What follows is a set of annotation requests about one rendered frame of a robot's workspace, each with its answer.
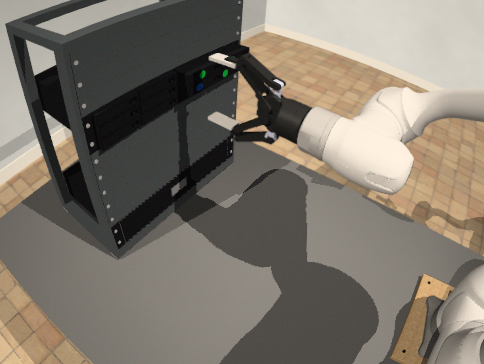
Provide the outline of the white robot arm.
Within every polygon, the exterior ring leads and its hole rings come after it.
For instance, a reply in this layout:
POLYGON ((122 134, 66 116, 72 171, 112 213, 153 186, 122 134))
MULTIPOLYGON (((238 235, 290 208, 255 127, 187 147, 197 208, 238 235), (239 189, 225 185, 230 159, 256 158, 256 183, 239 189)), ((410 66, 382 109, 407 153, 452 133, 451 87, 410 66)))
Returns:
MULTIPOLYGON (((416 93, 387 87, 351 120, 316 106, 300 126, 297 146, 348 180, 394 195, 414 164, 405 144, 445 118, 484 122, 484 88, 416 93)), ((426 306, 419 356, 429 358, 427 364, 484 364, 484 264, 469 272, 445 301, 429 296, 426 306)))

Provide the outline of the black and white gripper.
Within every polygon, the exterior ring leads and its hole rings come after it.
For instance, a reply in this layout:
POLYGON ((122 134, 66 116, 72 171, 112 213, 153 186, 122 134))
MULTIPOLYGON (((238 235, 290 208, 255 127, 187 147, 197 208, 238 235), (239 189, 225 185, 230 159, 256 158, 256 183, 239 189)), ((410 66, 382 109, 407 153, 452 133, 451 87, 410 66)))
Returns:
POLYGON ((300 126, 312 107, 285 98, 281 94, 283 87, 286 86, 284 80, 276 77, 251 53, 246 53, 239 59, 216 53, 209 56, 209 60, 234 69, 237 68, 254 90, 259 101, 257 101, 258 109, 256 111, 258 117, 247 122, 239 124, 238 121, 218 112, 208 116, 208 120, 231 130, 230 134, 236 136, 234 139, 237 142, 265 142, 271 145, 280 136, 297 144, 300 126), (267 95, 263 96, 263 93, 267 95), (264 125, 268 131, 242 132, 261 125, 264 125))

